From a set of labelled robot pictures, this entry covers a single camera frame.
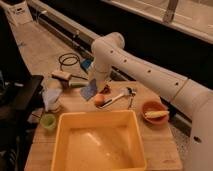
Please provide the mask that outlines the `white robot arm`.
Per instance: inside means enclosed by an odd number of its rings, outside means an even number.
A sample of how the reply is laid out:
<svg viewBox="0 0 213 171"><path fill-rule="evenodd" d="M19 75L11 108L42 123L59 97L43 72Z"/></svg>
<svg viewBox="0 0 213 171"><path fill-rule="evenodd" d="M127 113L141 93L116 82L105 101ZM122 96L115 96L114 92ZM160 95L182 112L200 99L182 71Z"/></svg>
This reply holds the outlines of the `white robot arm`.
<svg viewBox="0 0 213 171"><path fill-rule="evenodd" d="M113 32L91 44L91 78L105 86L114 66L157 93L192 120L184 171L213 171L213 90L190 78L124 51L124 37Z"/></svg>

